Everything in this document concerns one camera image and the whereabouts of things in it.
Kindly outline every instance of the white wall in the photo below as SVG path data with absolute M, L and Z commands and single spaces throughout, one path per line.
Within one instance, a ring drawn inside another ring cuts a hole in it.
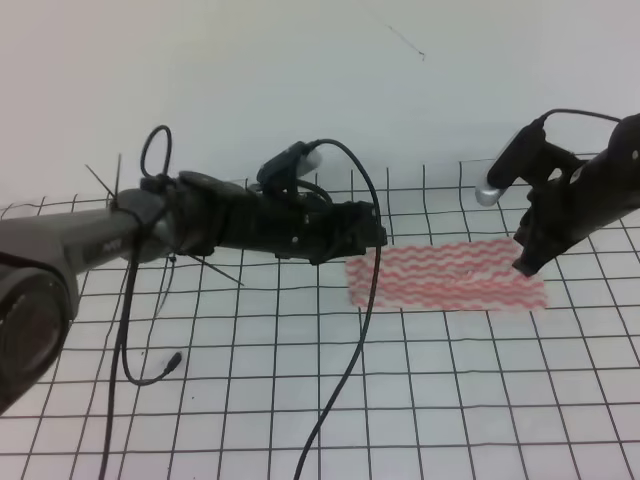
M 133 184 L 158 123 L 175 170 L 238 178 L 298 139 L 411 165 L 490 157 L 552 107 L 640 111 L 637 0 L 0 5 L 2 201 L 96 192 L 82 165 L 111 179 L 118 152 Z M 550 126 L 579 151 L 610 131 Z

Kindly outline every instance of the black grid lines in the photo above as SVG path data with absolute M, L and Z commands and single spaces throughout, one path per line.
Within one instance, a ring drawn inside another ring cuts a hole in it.
M 381 171 L 374 182 L 386 187 L 380 195 L 390 243 L 512 234 L 527 208 L 527 188 L 514 186 L 493 209 L 474 205 L 480 163 L 424 167 L 411 178 Z M 347 174 L 350 189 L 323 186 L 336 201 L 366 199 L 357 172 Z M 72 205 L 40 203 L 1 215 Z M 76 203 L 98 208 L 104 198 Z M 637 218 L 602 229 L 544 269 L 551 301 L 544 312 L 376 312 L 303 478 L 634 478 Z M 187 355 L 157 385 L 118 381 L 111 478 L 291 478 L 355 348 L 361 312 L 350 303 L 343 261 L 314 268 L 225 249 L 207 261 L 236 276 L 241 270 L 245 287 L 179 259 L 158 315 L 165 262 L 140 269 L 132 369 L 155 372 L 176 349 Z M 113 335 L 105 336 L 125 268 L 114 262 L 85 276 L 58 373 L 0 418 L 3 480 L 23 472 L 26 479 L 96 477 L 108 378 L 100 362 L 112 348 Z

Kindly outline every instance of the black wire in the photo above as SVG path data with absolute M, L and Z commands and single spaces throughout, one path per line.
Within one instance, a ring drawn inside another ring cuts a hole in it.
M 164 165 L 162 167 L 162 173 L 156 178 L 159 181 L 170 182 L 167 177 L 167 172 L 169 171 L 169 163 L 171 161 L 171 150 L 173 148 L 173 142 L 171 138 L 171 130 L 169 127 L 165 125 L 160 125 L 154 128 L 147 140 L 144 142 L 144 146 L 142 147 L 142 154 L 140 155 L 140 170 L 142 171 L 142 175 L 146 178 L 150 178 L 151 175 L 146 169 L 146 158 L 147 151 L 149 150 L 149 146 L 153 141 L 154 137 L 159 132 L 165 132 L 167 135 L 167 151 L 165 154 Z M 166 208 L 159 212 L 158 216 L 150 222 L 150 226 L 153 227 L 164 215 L 166 214 Z M 142 240 L 146 238 L 148 234 L 151 233 L 149 231 L 142 230 L 138 234 L 138 238 L 135 239 L 134 246 L 131 253 L 131 259 L 129 260 L 129 268 L 127 273 L 127 283 L 124 291 L 124 298 L 122 304 L 122 314 L 120 315 L 120 324 L 118 325 L 118 334 L 116 336 L 116 342 L 113 348 L 113 358 L 111 359 L 111 372 L 109 375 L 109 393 L 107 399 L 107 423 L 104 433 L 104 449 L 102 451 L 102 461 L 100 464 L 100 474 L 99 480 L 104 480 L 107 471 L 107 464 L 109 462 L 109 452 L 111 448 L 111 436 L 113 433 L 113 415 L 115 410 L 115 395 L 116 395 L 116 378 L 118 374 L 118 360 L 120 359 L 120 353 L 122 353 L 122 367 L 124 369 L 124 373 L 127 377 L 127 380 L 132 384 L 138 387 L 144 387 L 148 385 L 152 385 L 164 377 L 173 372 L 176 367 L 182 361 L 182 354 L 177 352 L 171 357 L 169 362 L 167 362 L 167 366 L 164 371 L 155 378 L 143 380 L 143 379 L 135 379 L 131 375 L 131 371 L 129 370 L 129 361 L 127 357 L 127 340 L 129 336 L 129 320 L 131 317 L 131 304 L 133 302 L 133 294 L 136 282 L 136 276 L 138 273 L 139 267 L 139 258 L 140 258 L 140 250 L 142 245 Z M 171 277 L 173 277 L 173 266 L 171 271 Z
M 551 115 L 555 115 L 556 113 L 569 113 L 572 115 L 583 115 L 585 117 L 594 117 L 601 118 L 602 120 L 609 120 L 610 122 L 620 123 L 620 119 L 617 117 L 612 117 L 611 115 L 605 115 L 603 113 L 590 112 L 588 110 L 576 110 L 574 108 L 554 108 L 553 110 L 549 110 L 547 113 L 540 117 L 540 120 L 543 122 L 549 118 Z
M 171 272 L 169 273 L 169 281 L 167 282 L 167 288 L 164 291 L 164 295 L 162 296 L 162 300 L 160 301 L 160 305 L 158 306 L 158 309 L 154 313 L 154 317 L 156 315 L 158 315 L 162 311 L 162 308 L 164 307 L 164 304 L 167 302 L 167 297 L 169 296 L 169 290 L 171 290 L 171 285 L 173 284 L 173 274 L 176 271 L 176 257 L 175 257 L 175 255 L 169 257 L 168 260 L 171 262 Z
M 138 258 L 140 256 L 140 246 L 136 244 L 129 261 L 129 270 L 127 272 L 127 285 L 124 291 L 124 299 L 122 303 L 122 315 L 120 318 L 120 326 L 118 335 L 116 336 L 116 344 L 113 348 L 113 358 L 111 359 L 111 374 L 109 375 L 109 394 L 107 400 L 107 425 L 104 432 L 104 449 L 102 450 L 102 462 L 100 464 L 100 475 L 98 478 L 104 480 L 107 472 L 107 463 L 109 462 L 109 451 L 111 449 L 111 434 L 113 431 L 113 413 L 115 409 L 116 399 L 116 377 L 118 374 L 118 360 L 121 349 L 121 335 L 123 333 L 123 321 L 128 322 L 131 315 L 131 303 L 133 301 L 133 287 L 136 283 L 136 275 L 138 274 Z
M 171 136 L 171 130 L 169 129 L 169 127 L 167 127 L 166 125 L 158 125 L 156 128 L 154 128 L 151 131 L 151 133 L 147 137 L 147 140 L 144 142 L 144 146 L 142 147 L 142 153 L 140 154 L 140 171 L 142 172 L 142 175 L 144 175 L 146 178 L 151 177 L 151 175 L 147 171 L 147 152 L 149 151 L 151 142 L 153 142 L 153 139 L 155 138 L 155 136 L 160 132 L 164 132 L 167 136 L 167 150 L 164 154 L 164 164 L 162 165 L 162 175 L 167 175 L 169 173 L 169 163 L 171 162 L 171 151 L 173 150 L 173 138 Z
M 345 145 L 338 142 L 337 140 L 330 140 L 330 139 L 316 140 L 315 142 L 312 142 L 310 144 L 312 149 L 318 147 L 319 145 L 334 145 L 338 147 L 354 163 L 354 165 L 356 166 L 356 168 L 364 178 L 364 181 L 367 184 L 369 191 L 371 192 L 371 197 L 373 199 L 373 209 L 376 216 L 376 227 L 379 232 L 380 228 L 382 227 L 382 219 L 380 216 L 380 204 L 378 203 L 378 195 L 376 194 L 376 189 L 373 186 L 373 182 L 371 182 L 371 178 L 369 178 L 369 175 L 367 174 L 366 170 L 360 163 L 360 160 L 358 160 L 358 158 L 351 152 L 351 150 L 349 150 Z M 353 371 L 353 367 L 355 367 L 356 362 L 358 361 L 358 357 L 362 352 L 362 348 L 364 347 L 364 341 L 367 336 L 367 331 L 369 330 L 369 323 L 371 322 L 371 313 L 373 312 L 373 304 L 376 296 L 376 288 L 378 286 L 378 274 L 380 272 L 381 254 L 382 254 L 382 246 L 380 245 L 380 242 L 378 242 L 378 244 L 376 245 L 376 256 L 375 256 L 374 265 L 373 265 L 373 276 L 371 277 L 371 291 L 369 293 L 369 303 L 367 304 L 367 311 L 365 313 L 364 323 L 362 324 L 362 332 L 360 333 L 360 339 L 358 340 L 356 349 L 353 352 L 353 356 L 351 357 L 351 360 L 349 361 L 349 365 L 347 365 L 347 368 L 342 374 L 342 377 L 340 378 L 338 385 L 336 385 L 335 390 L 331 394 L 329 401 L 324 407 L 322 414 L 320 415 L 320 417 L 318 418 L 318 421 L 314 425 L 313 430 L 311 430 L 311 433 L 309 434 L 309 438 L 307 438 L 307 443 L 305 443 L 304 448 L 302 449 L 302 453 L 300 454 L 298 465 L 296 467 L 296 472 L 293 476 L 294 480 L 300 479 L 300 475 L 302 475 L 302 469 L 304 468 L 304 462 L 307 459 L 307 454 L 311 449 L 311 445 L 313 444 L 313 441 L 318 435 L 318 432 L 320 431 L 322 424 L 324 423 L 325 419 L 329 415 L 329 412 L 331 411 L 333 404 L 338 399 L 338 395 L 340 395 L 340 391 L 342 390 L 342 387 L 344 387 L 344 385 L 347 383 L 347 380 L 349 379 L 349 376 Z
M 316 184 L 300 179 L 296 179 L 296 184 L 298 185 L 298 187 L 302 187 L 306 190 L 309 190 L 310 192 L 315 193 L 325 202 L 327 202 L 328 205 L 333 205 L 333 199 L 331 198 L 331 195 L 329 195 L 325 190 L 323 190 Z

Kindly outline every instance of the wavy pattern cloth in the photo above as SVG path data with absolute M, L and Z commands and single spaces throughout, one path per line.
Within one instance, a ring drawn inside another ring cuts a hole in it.
M 511 264 L 521 247 L 510 238 L 438 247 L 382 250 L 377 308 L 535 310 L 547 297 L 539 276 L 527 278 Z M 366 307 L 375 252 L 346 263 L 351 300 Z

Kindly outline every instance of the cable plug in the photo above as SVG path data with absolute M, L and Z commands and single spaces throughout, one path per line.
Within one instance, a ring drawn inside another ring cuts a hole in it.
M 171 357 L 171 360 L 169 360 L 169 363 L 167 363 L 167 366 L 164 369 L 164 375 L 169 375 L 176 368 L 178 368 L 180 362 L 182 362 L 182 352 L 176 352 L 173 357 Z

